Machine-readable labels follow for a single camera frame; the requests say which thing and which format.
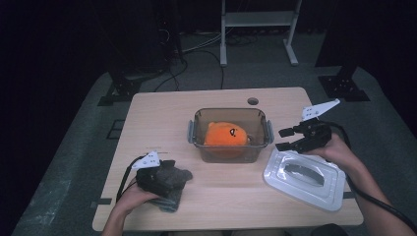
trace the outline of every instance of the human arm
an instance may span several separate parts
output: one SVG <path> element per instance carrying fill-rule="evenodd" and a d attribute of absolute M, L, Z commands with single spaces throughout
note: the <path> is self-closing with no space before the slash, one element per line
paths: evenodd
<path fill-rule="evenodd" d="M 316 154 L 333 162 L 350 177 L 356 188 L 391 206 L 368 168 L 338 135 L 332 134 L 325 147 L 308 151 L 306 154 Z M 403 221 L 380 206 L 359 195 L 356 200 L 371 235 L 415 235 Z"/>
<path fill-rule="evenodd" d="M 124 192 L 120 200 L 116 203 L 113 210 L 110 212 L 101 235 L 121 236 L 123 234 L 123 226 L 126 216 L 130 214 L 134 208 L 142 205 L 148 200 L 156 198 L 158 198 L 158 195 L 150 192 L 145 192 L 139 188 L 135 182 L 135 179 L 133 179 L 127 190 Z"/>

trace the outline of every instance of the white shelf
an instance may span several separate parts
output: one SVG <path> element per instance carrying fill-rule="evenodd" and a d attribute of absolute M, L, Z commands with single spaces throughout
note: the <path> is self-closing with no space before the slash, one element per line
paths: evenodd
<path fill-rule="evenodd" d="M 291 26 L 293 11 L 226 13 L 227 27 Z"/>

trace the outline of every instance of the cable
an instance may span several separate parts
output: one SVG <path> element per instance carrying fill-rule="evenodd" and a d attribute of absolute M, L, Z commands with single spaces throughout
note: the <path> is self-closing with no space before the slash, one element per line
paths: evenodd
<path fill-rule="evenodd" d="M 132 163 L 126 168 L 125 174 L 123 175 L 123 179 L 122 182 L 120 183 L 120 187 L 119 190 L 117 191 L 117 195 L 116 195 L 116 203 L 120 200 L 120 198 L 122 197 L 122 195 L 125 193 L 125 191 L 127 189 L 129 189 L 132 185 L 128 186 L 128 188 L 126 188 L 126 190 L 123 191 L 123 187 L 125 187 L 125 183 L 126 180 L 129 177 L 129 173 L 132 170 L 132 166 L 135 164 L 135 162 L 139 159 L 143 158 L 143 156 L 139 156 L 137 158 L 135 158 Z"/>
<path fill-rule="evenodd" d="M 92 3 L 92 1 L 91 0 L 89 0 L 89 5 L 91 6 L 91 9 L 92 9 L 92 12 L 93 12 L 93 14 L 94 14 L 94 18 L 95 18 L 95 21 L 97 22 L 97 24 L 98 24 L 98 27 L 99 27 L 99 30 L 101 31 L 101 33 L 102 33 L 102 35 L 104 36 L 104 38 L 110 43 L 110 45 L 111 45 L 111 47 L 117 52 L 117 54 L 127 63 L 127 64 L 129 64 L 129 66 L 131 66 L 136 72 L 139 72 L 139 73 L 145 73 L 145 72 L 143 72 L 143 71 L 141 71 L 141 70 L 139 70 L 135 65 L 134 65 L 134 63 L 132 63 L 123 53 L 122 53 L 122 51 L 120 51 L 119 50 L 119 48 L 113 43 L 113 41 L 111 40 L 111 38 L 109 37 L 109 35 L 107 34 L 107 32 L 106 32 L 106 30 L 104 29 L 104 27 L 103 27 L 103 25 L 101 24 L 101 20 L 99 19 L 99 16 L 98 16 L 98 13 L 97 13 L 97 11 L 95 10 L 95 6 L 94 6 L 94 4 Z M 163 73 L 165 73 L 165 70 L 162 70 L 162 71 L 160 71 L 160 72 L 156 72 L 155 74 L 153 74 L 153 75 L 150 75 L 150 76 L 147 76 L 147 77 L 141 77 L 141 78 L 138 78 L 138 79 L 135 79 L 135 80 L 130 80 L 130 81 L 132 81 L 132 82 L 135 82 L 135 81 L 139 81 L 139 82 L 141 82 L 141 81 L 143 81 L 143 80 L 148 80 L 148 79 L 154 79 L 154 78 L 157 78 L 157 77 L 159 77 L 159 76 L 161 76 Z"/>
<path fill-rule="evenodd" d="M 337 125 L 333 122 L 325 122 L 325 123 L 328 124 L 329 126 L 333 126 L 333 127 L 337 128 L 343 134 L 343 138 L 344 138 L 344 141 L 346 142 L 346 145 L 349 148 L 351 148 L 349 138 L 347 137 L 347 133 L 345 132 L 343 127 L 341 127 L 341 126 L 339 126 L 339 125 Z M 363 192 L 358 187 L 356 187 L 356 185 L 353 183 L 353 181 L 351 180 L 351 178 L 347 174 L 346 174 L 346 177 L 347 177 L 346 181 L 349 184 L 350 188 L 353 190 L 353 192 L 355 192 L 357 195 L 359 195 L 363 199 L 367 200 L 368 202 L 370 202 L 370 203 L 372 203 L 372 204 L 374 204 L 378 207 L 381 207 L 384 210 L 386 210 L 387 212 L 396 216 L 398 219 L 400 219 L 402 222 L 404 222 L 408 227 L 410 227 L 410 229 L 413 230 L 414 233 L 417 235 L 417 226 L 413 223 L 413 221 L 411 221 L 410 218 L 408 218 L 405 214 L 403 214 L 401 211 L 399 211 L 395 207 L 390 206 L 390 205 L 382 202 L 381 200 L 378 200 L 378 199 L 368 195 L 367 193 Z"/>
<path fill-rule="evenodd" d="M 172 75 L 170 78 L 168 78 L 168 79 L 166 79 L 166 80 L 164 80 L 162 83 L 160 83 L 154 90 L 153 90 L 153 92 L 156 92 L 163 84 L 165 84 L 166 82 L 168 82 L 168 81 L 170 81 L 170 80 L 172 80 L 172 79 L 174 79 L 175 81 L 177 80 L 176 79 L 176 77 L 177 76 L 179 76 L 179 75 L 181 75 L 183 72 L 185 72 L 185 70 L 187 70 L 187 68 L 188 68 L 188 62 L 186 61 L 186 60 L 183 60 L 184 61 L 184 63 L 185 63 L 185 67 L 178 73 L 178 74 L 176 74 L 176 75 Z"/>
<path fill-rule="evenodd" d="M 191 51 L 191 52 L 185 53 L 184 55 L 186 55 L 186 54 L 190 54 L 190 53 L 196 53 L 196 52 L 208 53 L 208 54 L 210 54 L 211 56 L 213 56 L 213 57 L 214 57 L 214 59 L 217 61 L 217 63 L 218 63 L 217 65 L 219 65 L 219 67 L 220 67 L 220 71 L 221 71 L 221 83 L 220 83 L 220 89 L 223 89 L 223 84 L 224 84 L 224 70 L 223 70 L 223 67 L 221 67 L 221 66 L 220 66 L 220 60 L 217 58 L 217 56 L 216 56 L 216 55 L 214 55 L 214 53 L 209 52 L 209 51 L 205 51 L 205 50 Z"/>

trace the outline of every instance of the dark background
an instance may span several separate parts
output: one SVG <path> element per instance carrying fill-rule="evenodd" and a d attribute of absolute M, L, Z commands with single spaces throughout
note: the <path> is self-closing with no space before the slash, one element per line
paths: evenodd
<path fill-rule="evenodd" d="M 171 11 L 166 7 L 168 1 L 152 2 L 153 18 L 142 20 L 157 28 L 172 24 L 166 16 Z M 178 2 L 180 31 L 219 31 L 220 0 Z M 294 6 L 288 1 L 265 0 L 251 1 L 246 8 L 247 3 L 243 1 L 241 10 Z M 239 4 L 228 1 L 228 11 Z M 297 26 L 302 32 L 328 30 L 318 66 L 341 65 L 353 48 L 359 66 L 376 77 L 414 134 L 416 9 L 414 1 L 406 0 L 311 0 L 303 2 Z M 95 80 L 109 67 L 143 69 L 152 67 L 154 60 L 169 59 L 166 48 L 146 51 L 145 43 L 142 47 L 129 44 L 129 30 L 122 24 L 120 8 L 111 0 L 1 1 L 0 228 L 6 234 L 12 232 L 30 202 Z M 150 43 L 158 42 L 157 34 L 147 31 L 146 35 L 153 35 Z M 144 60 L 151 55 L 156 59 Z"/>

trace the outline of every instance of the gray floor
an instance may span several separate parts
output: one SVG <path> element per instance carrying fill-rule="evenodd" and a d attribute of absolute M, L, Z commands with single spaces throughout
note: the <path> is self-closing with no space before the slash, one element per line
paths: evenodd
<path fill-rule="evenodd" d="M 258 36 L 245 46 L 227 48 L 228 65 L 224 89 L 302 87 L 312 103 L 329 101 L 317 77 L 335 75 L 339 68 L 315 68 L 324 34 L 296 33 L 293 47 L 299 66 L 289 64 L 284 35 Z M 208 40 L 182 36 L 183 48 Z M 203 50 L 219 54 L 218 44 Z M 220 89 L 221 68 L 205 52 L 185 56 L 187 70 L 177 76 L 180 90 Z M 172 73 L 184 65 L 173 61 Z M 152 92 L 170 75 L 145 81 L 140 92 Z M 371 98 L 367 102 L 345 102 L 321 118 L 342 125 L 353 150 L 376 177 L 392 203 L 417 222 L 417 142 L 382 93 L 377 81 L 358 69 L 354 81 Z M 98 235 L 91 228 L 95 205 L 117 140 L 106 139 L 113 121 L 125 119 L 129 102 L 97 106 L 111 85 L 107 74 L 97 78 L 77 117 L 50 164 L 47 173 L 22 216 L 14 235 Z M 171 80 L 158 91 L 176 90 Z M 364 225 L 345 227 L 349 235 L 367 235 Z M 311 228 L 286 229 L 293 236 L 309 235 Z M 128 232 L 126 235 L 158 235 L 158 232 Z"/>

